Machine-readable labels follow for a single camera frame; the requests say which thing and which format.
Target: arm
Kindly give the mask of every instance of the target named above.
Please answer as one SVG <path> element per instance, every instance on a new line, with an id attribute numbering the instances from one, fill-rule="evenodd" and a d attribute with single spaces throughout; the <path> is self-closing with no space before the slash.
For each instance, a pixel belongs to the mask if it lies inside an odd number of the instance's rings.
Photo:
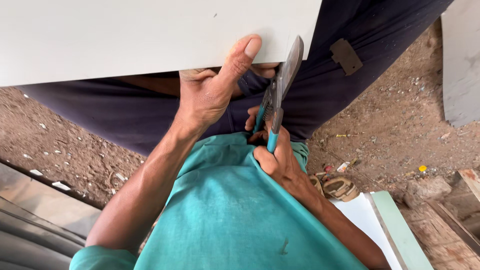
<path id="1" fill-rule="evenodd" d="M 255 123 L 258 107 L 250 108 L 250 118 L 245 129 L 251 130 Z M 268 129 L 271 121 L 266 123 Z M 268 140 L 269 130 L 255 133 L 249 142 Z M 314 215 L 350 252 L 369 269 L 390 269 L 382 250 L 362 230 L 348 220 L 340 210 L 322 196 L 311 184 L 306 173 L 293 155 L 290 134 L 281 127 L 277 147 L 270 154 L 265 146 L 258 146 L 253 156 L 262 170 L 287 190 L 312 215 Z"/>
<path id="2" fill-rule="evenodd" d="M 86 246 L 137 253 L 165 206 L 193 145 L 225 112 L 234 86 L 261 45 L 258 35 L 239 40 L 218 74 L 210 69 L 180 71 L 180 107 L 172 126 L 146 162 L 105 206 Z"/>

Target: teal handle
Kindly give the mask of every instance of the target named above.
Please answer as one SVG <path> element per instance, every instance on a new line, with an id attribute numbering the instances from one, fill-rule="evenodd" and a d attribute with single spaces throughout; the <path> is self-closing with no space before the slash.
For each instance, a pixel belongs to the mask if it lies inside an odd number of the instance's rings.
<path id="1" fill-rule="evenodd" d="M 255 127 L 253 128 L 253 133 L 259 132 L 260 128 L 262 128 L 264 113 L 265 113 L 265 108 L 262 105 L 260 105 L 260 109 L 258 110 L 258 114 L 257 114 L 257 119 L 255 119 Z"/>
<path id="2" fill-rule="evenodd" d="M 274 134 L 274 133 L 270 130 L 270 134 L 268 135 L 268 144 L 267 144 L 267 150 L 268 150 L 268 152 L 270 152 L 270 153 L 273 154 L 273 151 L 275 151 L 277 139 L 278 139 L 278 134 Z"/>

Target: shirt sleeve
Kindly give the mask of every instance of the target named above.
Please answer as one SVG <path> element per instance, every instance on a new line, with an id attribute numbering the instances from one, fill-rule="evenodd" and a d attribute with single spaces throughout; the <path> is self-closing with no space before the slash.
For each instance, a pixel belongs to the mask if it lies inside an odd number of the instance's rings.
<path id="1" fill-rule="evenodd" d="M 70 270 L 133 270 L 136 261 L 137 258 L 127 250 L 92 245 L 73 256 Z"/>

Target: forearm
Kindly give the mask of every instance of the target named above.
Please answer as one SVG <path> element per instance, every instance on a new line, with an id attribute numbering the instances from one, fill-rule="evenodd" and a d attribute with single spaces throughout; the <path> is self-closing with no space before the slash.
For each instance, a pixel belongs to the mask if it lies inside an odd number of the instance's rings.
<path id="1" fill-rule="evenodd" d="M 136 253 L 162 211 L 177 175 L 205 131 L 176 117 L 145 163 L 109 201 L 88 235 L 86 246 Z"/>
<path id="2" fill-rule="evenodd" d="M 362 230 L 357 228 L 330 201 L 318 193 L 302 175 L 302 195 L 297 198 L 350 252 L 368 269 L 390 269 L 382 250 Z"/>

